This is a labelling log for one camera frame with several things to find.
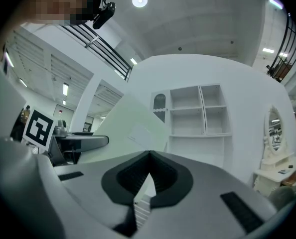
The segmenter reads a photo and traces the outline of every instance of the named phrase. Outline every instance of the white ceiling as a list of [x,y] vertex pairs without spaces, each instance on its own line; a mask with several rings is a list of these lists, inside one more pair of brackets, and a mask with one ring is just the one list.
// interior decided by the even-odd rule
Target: white ceiling
[[237,59],[232,0],[148,0],[143,8],[133,6],[132,0],[107,1],[117,4],[114,20],[130,36],[141,36],[153,55],[195,53]]
[[[60,105],[63,105],[62,100],[66,100],[67,108],[76,109],[93,76],[92,72],[82,66],[68,65],[68,62],[65,63],[58,58],[58,54],[51,54],[49,49],[31,42],[17,31],[9,37],[7,49],[15,65],[15,74],[24,80],[28,88]],[[64,83],[69,85],[67,96],[63,95]],[[107,87],[99,86],[91,103],[89,116],[105,115],[117,102],[116,100],[107,102],[105,100],[107,96],[99,95],[102,88],[107,89]]]

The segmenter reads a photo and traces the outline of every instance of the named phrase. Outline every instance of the balcony railing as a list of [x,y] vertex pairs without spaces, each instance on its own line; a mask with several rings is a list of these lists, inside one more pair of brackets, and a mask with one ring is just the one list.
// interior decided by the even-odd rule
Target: balcony railing
[[287,15],[287,25],[280,49],[275,57],[273,64],[267,66],[272,78],[281,82],[288,74],[296,62],[296,25],[291,19],[290,13]]
[[67,32],[82,41],[86,49],[99,56],[125,81],[128,81],[132,67],[103,38],[86,24],[62,26]]

